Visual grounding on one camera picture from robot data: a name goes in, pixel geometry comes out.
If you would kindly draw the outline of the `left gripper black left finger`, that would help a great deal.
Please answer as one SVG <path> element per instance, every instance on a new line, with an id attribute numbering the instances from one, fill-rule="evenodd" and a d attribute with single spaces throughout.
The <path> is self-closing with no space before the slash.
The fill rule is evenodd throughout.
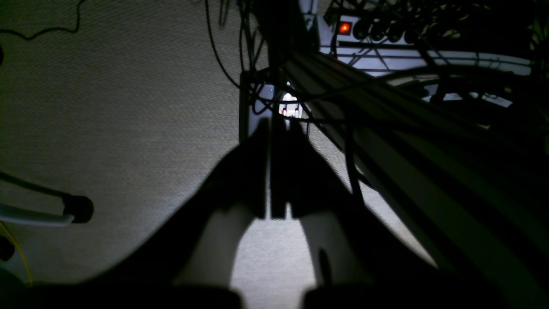
<path id="1" fill-rule="evenodd" d="M 254 219 L 265 217 L 268 143 L 269 121 L 263 119 L 158 231 L 99 281 L 228 286 L 242 236 Z"/>

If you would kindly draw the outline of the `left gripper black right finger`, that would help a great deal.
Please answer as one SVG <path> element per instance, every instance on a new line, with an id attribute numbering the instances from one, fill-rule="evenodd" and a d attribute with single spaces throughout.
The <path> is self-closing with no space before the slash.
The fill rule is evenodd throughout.
<path id="1" fill-rule="evenodd" d="M 290 205 L 302 225 L 321 286 L 416 283 L 437 270 L 353 197 L 296 121 L 272 121 L 271 214 Z"/>

